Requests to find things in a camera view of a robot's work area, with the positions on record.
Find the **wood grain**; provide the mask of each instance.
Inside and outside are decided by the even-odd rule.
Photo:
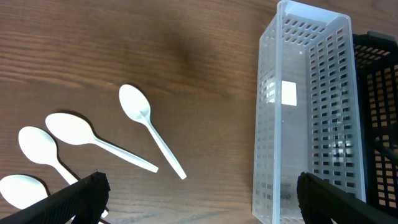
[[[306,0],[351,16],[354,32],[398,37],[397,1]],[[67,183],[19,149],[24,126],[74,111],[102,138],[151,161],[142,170],[91,145],[58,142],[79,177],[105,172],[110,223],[258,223],[251,215],[258,40],[276,13],[265,0],[3,0],[0,178],[30,174],[51,193]],[[182,181],[118,89],[138,86]],[[0,197],[0,218],[17,212]]]

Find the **white plastic spoon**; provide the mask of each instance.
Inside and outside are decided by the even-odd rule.
[[[8,203],[19,209],[25,209],[49,196],[39,180],[20,174],[1,179],[0,193]]]
[[[54,167],[69,185],[78,181],[61,165],[57,156],[57,145],[45,131],[35,127],[24,127],[19,131],[18,141],[19,147],[29,160]],[[101,216],[105,218],[107,215],[108,212],[104,210]]]
[[[75,115],[66,113],[50,114],[45,119],[45,124],[55,137],[68,144],[96,144],[115,156],[118,156],[125,161],[128,161],[139,167],[152,172],[157,172],[158,170],[157,166],[151,164],[150,162],[130,152],[127,152],[124,149],[100,140],[94,135],[90,125],[84,119],[81,119]]]
[[[180,178],[185,179],[187,175],[181,165],[150,122],[150,105],[144,94],[131,85],[123,85],[119,90],[119,99],[127,116],[133,121],[137,121],[148,128],[167,161]]]

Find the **black plastic basket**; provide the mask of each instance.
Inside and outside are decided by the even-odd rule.
[[[367,203],[398,217],[398,46],[375,32],[353,40]]]

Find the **spoon handle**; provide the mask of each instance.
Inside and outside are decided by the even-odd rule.
[[[173,169],[176,171],[176,173],[180,176],[180,178],[182,180],[185,179],[187,177],[187,175],[185,174],[181,165],[178,163],[178,161],[175,158],[175,156],[173,155],[172,151],[169,149],[169,147],[163,141],[161,136],[157,133],[157,131],[153,127],[152,123],[150,123],[150,121],[147,119],[144,119],[144,120],[146,121],[146,122],[144,122],[144,125],[147,126],[150,134],[154,138],[156,144],[159,146],[160,150],[162,151],[163,155],[166,157],[169,164],[173,167]]]
[[[61,174],[61,176],[68,182],[69,185],[72,185],[78,180],[74,175],[72,175],[63,165],[57,164],[54,165],[54,168],[58,171],[58,173]],[[101,217],[105,218],[108,215],[108,211],[104,210],[104,212],[101,214]]]
[[[146,161],[145,159],[142,159],[142,158],[134,155],[133,153],[127,152],[124,149],[116,147],[116,146],[114,146],[110,143],[107,143],[105,141],[102,141],[98,138],[95,138],[93,143],[99,147],[102,147],[103,149],[107,150],[108,152],[114,154],[115,156],[118,156],[118,157],[124,159],[125,161],[135,164],[141,168],[147,169],[152,172],[157,172],[157,170],[159,169],[159,168],[157,168],[157,166],[151,164],[150,162]]]

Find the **white basket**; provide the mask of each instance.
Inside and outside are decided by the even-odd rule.
[[[311,172],[365,201],[351,21],[293,1],[260,38],[253,214],[303,223],[297,178]]]

